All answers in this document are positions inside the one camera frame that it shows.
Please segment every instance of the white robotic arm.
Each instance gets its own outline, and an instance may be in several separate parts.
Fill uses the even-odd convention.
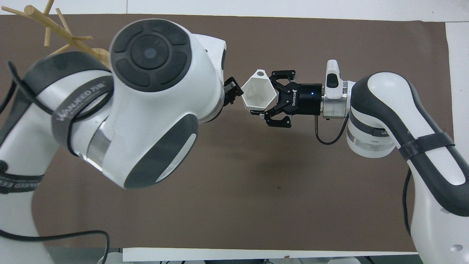
[[[279,78],[290,83],[281,85]],[[422,107],[413,86],[390,72],[357,83],[342,81],[334,60],[327,64],[322,89],[320,84],[297,84],[294,79],[292,70],[272,72],[266,82],[279,93],[277,105],[251,114],[277,127],[291,127],[289,115],[294,114],[315,115],[316,120],[321,113],[324,118],[347,117],[347,142],[357,154],[379,158],[397,147],[415,179],[411,236],[422,261],[469,263],[469,166]],[[337,89],[342,96],[337,96]],[[245,90],[243,101],[249,101],[249,94],[253,93]],[[281,112],[288,116],[272,119]]]
[[[235,94],[225,98],[225,49],[223,40],[148,19],[116,35],[111,72],[70,52],[16,76],[23,90],[0,131],[0,229],[38,235],[32,194],[60,145],[123,188],[166,178],[190,151],[198,123],[213,120],[241,91],[231,85]],[[53,262],[42,243],[0,237],[0,250],[2,263]]]

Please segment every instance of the robotiq logo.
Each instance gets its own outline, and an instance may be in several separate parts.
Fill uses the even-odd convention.
[[[292,106],[295,106],[295,105],[296,105],[296,92],[298,92],[298,90],[293,90]]]
[[[59,121],[64,121],[67,116],[74,116],[76,112],[81,110],[81,107],[83,105],[90,103],[89,101],[87,101],[87,99],[90,98],[91,95],[99,93],[99,90],[105,86],[106,85],[104,84],[104,82],[102,82],[90,87],[89,89],[81,93],[78,97],[73,100],[73,102],[71,102],[71,104],[66,106],[64,109],[58,109],[55,111],[55,113],[58,115],[56,119]]]

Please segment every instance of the black velcro strap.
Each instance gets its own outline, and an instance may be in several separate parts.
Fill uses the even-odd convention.
[[[25,193],[38,188],[44,175],[23,176],[0,172],[0,194]]]
[[[407,142],[401,146],[399,152],[404,160],[407,161],[417,154],[446,146],[454,146],[454,141],[445,132],[439,132]]]
[[[52,133],[55,140],[71,154],[70,136],[73,119],[96,98],[113,89],[112,76],[102,76],[75,89],[52,113]]]

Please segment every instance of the circular button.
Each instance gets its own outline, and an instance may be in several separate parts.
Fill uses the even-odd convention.
[[[134,42],[130,55],[133,62],[140,68],[154,70],[168,60],[169,48],[162,38],[146,35]]]

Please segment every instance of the white panel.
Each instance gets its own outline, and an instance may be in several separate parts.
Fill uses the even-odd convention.
[[[469,23],[446,23],[446,39],[449,49],[454,142],[462,157],[469,161]]]
[[[245,249],[199,249],[199,248],[124,248],[124,262],[167,260],[228,260],[266,258],[305,258],[334,256],[383,256],[416,255],[415,252],[378,251],[307,251],[307,250],[245,250]]]
[[[130,14],[469,21],[466,0],[128,0]]]
[[[0,0],[0,5],[24,11],[24,7],[32,5],[44,11],[47,0]],[[56,8],[60,8],[62,14],[125,14],[127,12],[127,0],[56,0],[52,5],[50,14],[57,14]],[[0,15],[11,13],[0,10]]]

